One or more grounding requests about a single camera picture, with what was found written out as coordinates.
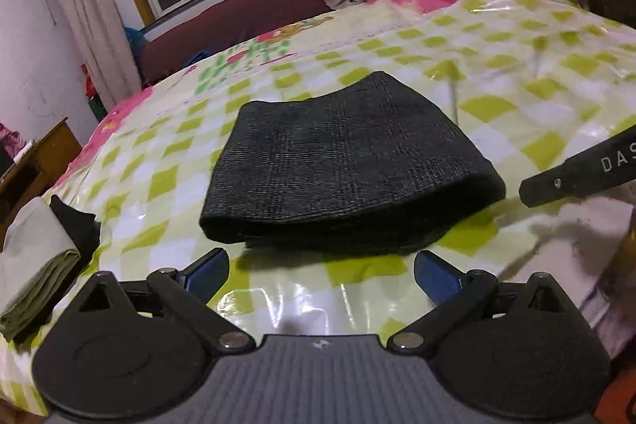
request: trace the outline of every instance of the wooden furniture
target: wooden furniture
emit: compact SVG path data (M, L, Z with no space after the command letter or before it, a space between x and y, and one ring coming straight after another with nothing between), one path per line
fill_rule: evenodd
M66 120L65 117L0 177L0 252L6 230L18 211L53 187L81 152Z

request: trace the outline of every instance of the red couch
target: red couch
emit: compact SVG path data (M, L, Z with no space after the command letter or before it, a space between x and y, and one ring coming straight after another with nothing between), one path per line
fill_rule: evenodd
M155 83L200 51L219 52L328 11L323 0L226 0L148 42L139 66L146 81Z

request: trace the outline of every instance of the green and white checkered pattern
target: green and white checkered pattern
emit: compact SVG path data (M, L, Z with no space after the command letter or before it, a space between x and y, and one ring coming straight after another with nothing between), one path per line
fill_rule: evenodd
M532 229L556 209L525 208L517 197L520 180L636 123L635 43L636 32L571 0L462 0L416 25L345 45L270 64L240 58L231 77L214 87L211 72L200 79L217 61L209 58L203 72L188 75L191 99L141 128L115 133L88 168L54 190L103 222L93 262L54 319L98 269L142 279L162 266L183 268L215 246L198 217L241 105L324 95L374 70L435 102L505 179L506 200L431 247L460 269L501 274L533 249ZM225 248L230 279L209 305L257 338L373 332L385 339L431 308L413 281L412 253ZM0 343L2 393L35 412L42 407L30 360L48 329L25 351Z

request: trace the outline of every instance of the black folded cloth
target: black folded cloth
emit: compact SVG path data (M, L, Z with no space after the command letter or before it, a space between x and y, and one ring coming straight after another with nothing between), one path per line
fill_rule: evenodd
M437 106L374 72L319 98L243 105L200 225L222 243L424 246L505 194Z

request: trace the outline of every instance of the gray textured pad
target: gray textured pad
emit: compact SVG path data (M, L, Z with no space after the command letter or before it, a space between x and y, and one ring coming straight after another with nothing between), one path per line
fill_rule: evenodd
M68 422L57 415L47 420L48 424ZM189 400L146 422L511 423L458 403L438 384L424 360L389 353L374 335L267 336L256 352L218 361ZM582 416L567 422L596 421Z

